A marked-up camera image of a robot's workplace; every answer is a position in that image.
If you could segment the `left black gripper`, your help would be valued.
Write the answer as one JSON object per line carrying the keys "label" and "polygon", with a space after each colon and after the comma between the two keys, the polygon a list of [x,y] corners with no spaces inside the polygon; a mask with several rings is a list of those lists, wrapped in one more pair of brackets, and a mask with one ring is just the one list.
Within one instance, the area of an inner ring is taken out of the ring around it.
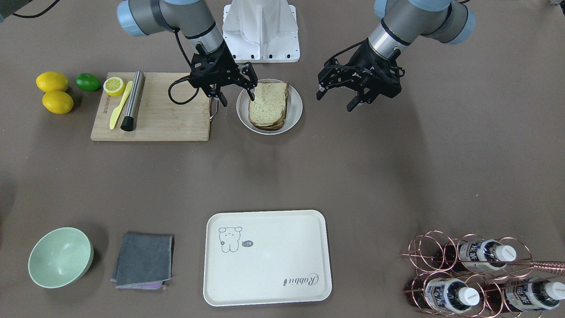
{"label": "left black gripper", "polygon": [[351,89],[356,92],[347,104],[347,111],[351,112],[362,103],[373,103],[380,95],[396,97],[402,90],[400,78],[396,61],[383,58],[373,50],[369,40],[364,40],[345,66],[329,64],[319,72],[316,99],[320,101],[329,89]]}

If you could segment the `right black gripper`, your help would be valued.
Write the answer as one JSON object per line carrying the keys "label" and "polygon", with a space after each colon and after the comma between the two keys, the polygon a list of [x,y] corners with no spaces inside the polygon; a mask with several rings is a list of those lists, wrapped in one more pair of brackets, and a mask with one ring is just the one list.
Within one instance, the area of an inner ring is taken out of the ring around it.
{"label": "right black gripper", "polygon": [[228,85],[243,88],[250,101],[256,98],[254,89],[258,85],[258,78],[252,63],[245,62],[239,68],[226,44],[221,44],[213,52],[205,52],[203,44],[196,44],[190,68],[190,84],[202,89],[208,97],[215,97],[223,107],[227,107],[228,101],[221,88]]}

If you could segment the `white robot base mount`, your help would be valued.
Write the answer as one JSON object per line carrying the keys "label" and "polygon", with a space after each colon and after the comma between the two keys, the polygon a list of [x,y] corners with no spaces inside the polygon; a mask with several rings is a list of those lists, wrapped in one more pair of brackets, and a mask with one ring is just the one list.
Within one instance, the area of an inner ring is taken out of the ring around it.
{"label": "white robot base mount", "polygon": [[286,0],[233,0],[223,38],[236,63],[293,63],[301,57],[295,6]]}

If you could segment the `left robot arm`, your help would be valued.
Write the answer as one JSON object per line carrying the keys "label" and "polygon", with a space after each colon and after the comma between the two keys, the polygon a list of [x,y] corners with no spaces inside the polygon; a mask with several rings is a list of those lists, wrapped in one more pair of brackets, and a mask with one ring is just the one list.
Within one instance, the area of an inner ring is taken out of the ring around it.
{"label": "left robot arm", "polygon": [[401,93],[405,73],[397,58],[417,38],[457,45],[476,26],[474,12],[456,0],[376,0],[374,12],[379,24],[366,39],[351,45],[354,53],[348,62],[340,63],[337,54],[325,61],[317,75],[317,100],[341,87],[356,93],[348,111],[379,96],[394,98]]}

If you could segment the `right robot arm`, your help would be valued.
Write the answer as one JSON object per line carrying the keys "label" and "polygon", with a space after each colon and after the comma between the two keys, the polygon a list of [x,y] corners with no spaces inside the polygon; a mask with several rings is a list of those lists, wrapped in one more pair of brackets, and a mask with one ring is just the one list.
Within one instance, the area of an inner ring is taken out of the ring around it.
{"label": "right robot arm", "polygon": [[193,88],[202,89],[207,97],[218,99],[223,106],[227,100],[221,88],[232,84],[255,99],[258,79],[252,64],[238,66],[204,0],[124,0],[117,7],[117,19],[132,36],[181,32],[194,54],[189,60],[190,74],[180,82],[187,81]]}

